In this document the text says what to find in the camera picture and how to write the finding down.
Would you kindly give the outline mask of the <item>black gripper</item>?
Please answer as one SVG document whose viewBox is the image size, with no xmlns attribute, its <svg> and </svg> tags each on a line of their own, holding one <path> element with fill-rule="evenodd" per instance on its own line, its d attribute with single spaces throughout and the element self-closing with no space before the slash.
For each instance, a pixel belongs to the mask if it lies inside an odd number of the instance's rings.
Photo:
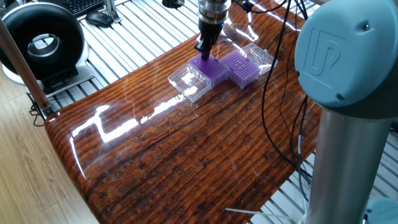
<svg viewBox="0 0 398 224">
<path fill-rule="evenodd" d="M 217 57 L 218 55 L 218 37 L 223 29 L 223 23 L 209 24 L 199 20 L 198 28 L 201 32 L 200 40 L 195 44 L 194 48 L 201 53 L 201 59 L 206 61 L 209 56 Z"/>
</svg>

